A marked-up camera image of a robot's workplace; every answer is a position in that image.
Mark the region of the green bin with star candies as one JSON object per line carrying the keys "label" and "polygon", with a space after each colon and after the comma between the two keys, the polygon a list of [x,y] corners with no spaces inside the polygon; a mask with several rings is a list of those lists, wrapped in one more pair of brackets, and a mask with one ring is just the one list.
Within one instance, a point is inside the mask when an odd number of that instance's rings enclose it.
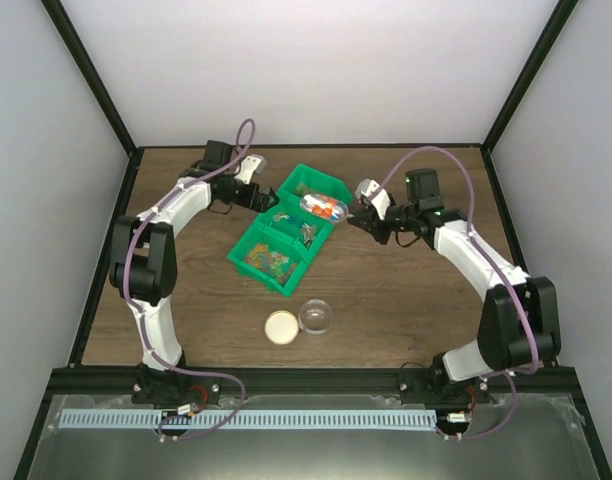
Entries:
{"label": "green bin with star candies", "polygon": [[296,239],[265,225],[252,224],[227,255],[240,275],[269,291],[291,297],[311,264]]}

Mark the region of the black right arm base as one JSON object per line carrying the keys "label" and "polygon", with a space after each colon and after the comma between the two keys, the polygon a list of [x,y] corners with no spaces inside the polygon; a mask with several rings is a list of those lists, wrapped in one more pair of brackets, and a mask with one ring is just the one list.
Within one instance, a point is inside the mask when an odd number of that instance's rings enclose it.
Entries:
{"label": "black right arm base", "polygon": [[443,354],[436,354],[428,365],[417,361],[403,363],[396,380],[402,398],[409,403],[458,404],[477,399],[478,381],[450,380],[443,363]]}

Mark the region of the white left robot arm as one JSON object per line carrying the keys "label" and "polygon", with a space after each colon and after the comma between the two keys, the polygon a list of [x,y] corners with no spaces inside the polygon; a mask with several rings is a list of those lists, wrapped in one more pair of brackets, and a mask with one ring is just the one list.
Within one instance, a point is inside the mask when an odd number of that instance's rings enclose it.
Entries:
{"label": "white left robot arm", "polygon": [[167,403],[182,402],[189,377],[176,370],[183,349],[176,337],[171,295],[178,268],[176,236],[199,213],[218,201],[264,213],[279,203],[273,189],[262,191],[253,176],[267,161],[248,155],[208,171],[201,161],[189,168],[154,206],[117,218],[112,230],[109,281],[133,314],[142,344],[142,363],[161,372],[156,393]]}

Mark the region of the clear glass jar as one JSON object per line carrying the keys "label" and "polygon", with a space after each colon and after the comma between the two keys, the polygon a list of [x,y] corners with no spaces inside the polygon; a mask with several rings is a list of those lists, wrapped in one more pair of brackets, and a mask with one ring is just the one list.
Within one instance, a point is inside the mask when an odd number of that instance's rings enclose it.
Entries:
{"label": "clear glass jar", "polygon": [[321,299],[311,299],[300,308],[298,315],[300,329],[311,335],[326,334],[334,321],[332,308]]}

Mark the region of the silver metal scoop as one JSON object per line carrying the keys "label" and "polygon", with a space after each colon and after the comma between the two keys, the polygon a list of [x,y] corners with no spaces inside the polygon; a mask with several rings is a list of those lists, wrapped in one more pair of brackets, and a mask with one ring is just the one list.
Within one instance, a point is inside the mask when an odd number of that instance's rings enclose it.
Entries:
{"label": "silver metal scoop", "polygon": [[338,224],[354,217],[344,202],[320,193],[304,195],[299,206],[307,213],[332,224]]}

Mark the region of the green bin with popsicle candies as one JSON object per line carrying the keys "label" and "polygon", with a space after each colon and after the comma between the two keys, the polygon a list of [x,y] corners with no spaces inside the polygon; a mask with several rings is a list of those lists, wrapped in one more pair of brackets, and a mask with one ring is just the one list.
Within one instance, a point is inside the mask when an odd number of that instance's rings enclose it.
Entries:
{"label": "green bin with popsicle candies", "polygon": [[301,198],[310,193],[336,198],[347,206],[353,199],[353,195],[342,180],[304,164],[295,167],[278,191],[283,202],[295,206],[299,206]]}

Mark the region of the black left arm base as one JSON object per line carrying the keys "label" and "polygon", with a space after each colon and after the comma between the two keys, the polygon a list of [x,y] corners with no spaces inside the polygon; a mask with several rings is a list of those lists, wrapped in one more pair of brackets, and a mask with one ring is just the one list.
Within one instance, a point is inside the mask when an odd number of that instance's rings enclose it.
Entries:
{"label": "black left arm base", "polygon": [[220,387],[220,381],[216,378],[188,376],[139,364],[136,368],[132,402],[155,406],[215,404],[220,396]]}

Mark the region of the cream jar lid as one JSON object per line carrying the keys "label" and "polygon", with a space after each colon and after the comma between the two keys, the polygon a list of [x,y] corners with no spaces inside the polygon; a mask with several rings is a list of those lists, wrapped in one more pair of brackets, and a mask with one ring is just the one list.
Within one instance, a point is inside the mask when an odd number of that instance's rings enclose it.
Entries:
{"label": "cream jar lid", "polygon": [[264,334],[275,345],[290,344],[295,340],[299,331],[297,318],[285,310],[271,313],[264,323]]}

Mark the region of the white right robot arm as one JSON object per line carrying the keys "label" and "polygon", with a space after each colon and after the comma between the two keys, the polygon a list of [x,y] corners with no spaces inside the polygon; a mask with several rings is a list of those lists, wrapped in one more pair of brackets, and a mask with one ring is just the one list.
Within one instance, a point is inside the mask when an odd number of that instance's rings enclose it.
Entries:
{"label": "white right robot arm", "polygon": [[435,357],[433,396],[451,403],[465,392],[467,380],[555,360],[561,334],[554,284],[508,262],[465,213],[445,207],[435,170],[407,172],[406,187],[408,201],[397,205],[376,181],[363,180],[355,192],[360,207],[350,224],[382,245],[413,233],[451,262],[483,302],[476,338]]}

